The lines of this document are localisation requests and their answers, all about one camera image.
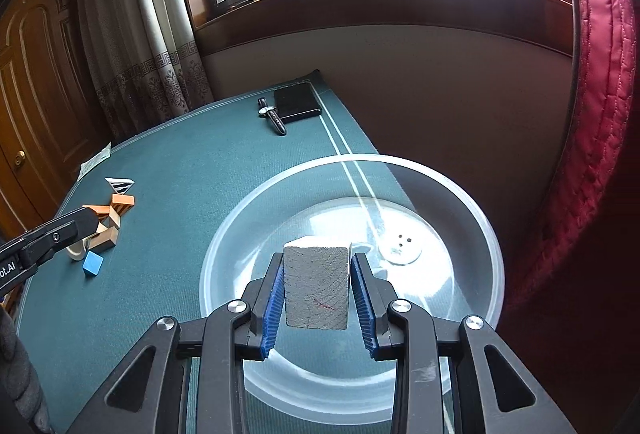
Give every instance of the blue block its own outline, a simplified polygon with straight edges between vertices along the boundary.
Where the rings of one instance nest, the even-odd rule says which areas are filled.
[[[94,254],[94,252],[91,251],[87,252],[84,263],[82,264],[84,273],[87,275],[98,275],[103,260],[104,258],[100,257],[100,255]]]

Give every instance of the white stripe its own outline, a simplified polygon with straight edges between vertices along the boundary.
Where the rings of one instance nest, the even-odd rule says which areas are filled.
[[[30,277],[27,279],[27,282],[24,283],[24,290],[22,290],[22,295],[20,296],[20,300],[18,301],[18,318],[15,321],[15,334],[20,336],[20,323],[22,322],[22,310],[24,309],[24,303],[26,302],[27,292],[29,291],[29,287],[31,286]]]
[[[332,119],[331,114],[326,109],[326,106],[324,105],[324,101],[320,97],[318,91],[316,91],[315,86],[311,83],[311,81],[309,81],[309,84],[311,85],[311,88],[313,89],[313,91],[316,93],[316,97],[318,98],[318,100],[322,104],[322,107],[324,108],[324,111],[326,112],[327,116],[329,116],[329,118],[333,122],[336,131],[338,131],[338,134],[340,135],[340,137],[342,139],[342,143],[347,148],[347,151],[349,151],[349,154],[353,154],[353,152],[351,151],[351,148],[347,145],[347,142],[344,140],[344,137],[342,136],[342,133],[340,132],[338,127],[335,125],[334,119]],[[335,149],[335,153],[338,156],[342,156],[342,153],[340,152],[340,149],[338,149],[338,145],[335,143],[334,137],[331,134],[331,132],[329,131],[329,128],[327,127],[326,123],[324,122],[324,119],[322,118],[322,115],[319,116],[319,119],[320,119],[320,122],[322,122],[322,127],[324,127],[324,130],[326,131],[326,134],[329,137],[329,140],[331,140],[331,143],[332,143],[332,145],[333,145],[333,147]],[[351,173],[349,172],[349,169],[347,169],[347,165],[343,161],[340,162],[340,163],[342,164],[342,168],[344,169],[344,173],[347,175],[347,178],[349,179],[349,183],[351,183],[351,188],[353,188],[354,194],[358,198],[358,202],[360,203],[360,207],[364,211],[364,214],[365,214],[365,216],[367,218],[367,222],[369,223],[369,229],[371,230],[371,234],[373,235],[373,237],[374,237],[374,239],[376,241],[376,244],[380,244],[380,236],[378,235],[378,231],[376,230],[376,228],[375,228],[375,226],[373,224],[373,219],[371,218],[371,214],[369,213],[369,210],[365,206],[364,201],[362,200],[362,197],[360,196],[360,192],[358,191],[358,188],[356,187],[356,184],[353,181],[353,178],[351,177]],[[380,208],[380,203],[378,202],[378,199],[376,198],[375,194],[373,194],[373,189],[369,185],[369,182],[365,178],[364,173],[362,172],[362,170],[358,166],[357,162],[354,161],[354,163],[356,164],[356,168],[358,169],[358,172],[360,172],[360,176],[364,180],[365,185],[369,189],[369,192],[371,193],[373,201],[375,202],[376,206],[378,207],[378,212],[381,213],[382,212],[382,208]]]
[[[324,105],[324,101],[321,99],[320,95],[318,94],[318,91],[316,90],[316,87],[313,85],[313,83],[311,81],[309,81],[309,84],[311,84],[311,89],[314,91],[314,93],[316,94],[316,97],[318,97],[318,100],[322,104],[322,109],[324,109],[324,112],[329,117],[329,120],[331,120],[331,123],[334,125],[335,131],[338,133],[338,136],[340,137],[340,140],[342,141],[342,143],[344,144],[345,148],[347,149],[347,152],[349,154],[353,154],[353,151],[351,151],[351,148],[349,147],[349,144],[345,140],[344,135],[342,134],[342,132],[338,128],[338,125],[335,123],[334,118],[331,116],[331,113],[327,109],[326,105]],[[371,197],[375,201],[376,206],[378,207],[378,212],[381,213],[382,212],[382,208],[380,207],[380,203],[378,202],[378,198],[376,197],[376,193],[373,192],[373,188],[369,184],[369,180],[367,179],[367,177],[362,172],[362,169],[360,168],[360,165],[357,163],[357,161],[354,161],[353,164],[355,165],[356,169],[358,169],[358,173],[360,173],[360,177],[362,178],[362,181],[364,182],[365,187],[367,187],[367,190],[369,191],[369,194],[371,194]]]
[[[447,426],[447,432],[449,434],[453,434],[454,433],[454,429],[453,429],[453,423],[451,422],[451,418],[449,417],[449,411],[447,410],[447,404],[443,404],[444,405],[444,423]]]

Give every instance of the clear plastic lid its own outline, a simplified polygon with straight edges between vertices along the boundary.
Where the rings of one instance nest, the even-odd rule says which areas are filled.
[[[476,203],[443,175],[375,154],[313,160],[260,185],[216,232],[200,276],[203,316],[262,277],[271,255],[302,236],[337,236],[365,252],[376,277],[433,316],[474,313],[495,326],[504,271],[494,231]],[[328,424],[389,420],[394,362],[364,348],[350,296],[344,331],[286,325],[265,362],[244,363],[246,389],[264,403]],[[440,364],[443,392],[449,371]]]

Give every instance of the gray block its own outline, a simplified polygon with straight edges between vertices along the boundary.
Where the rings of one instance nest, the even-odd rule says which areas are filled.
[[[351,244],[305,236],[284,245],[287,325],[347,329]]]

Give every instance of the black and white striped block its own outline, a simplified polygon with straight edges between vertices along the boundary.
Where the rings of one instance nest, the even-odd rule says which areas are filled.
[[[116,194],[124,194],[135,183],[129,178],[105,178]]]

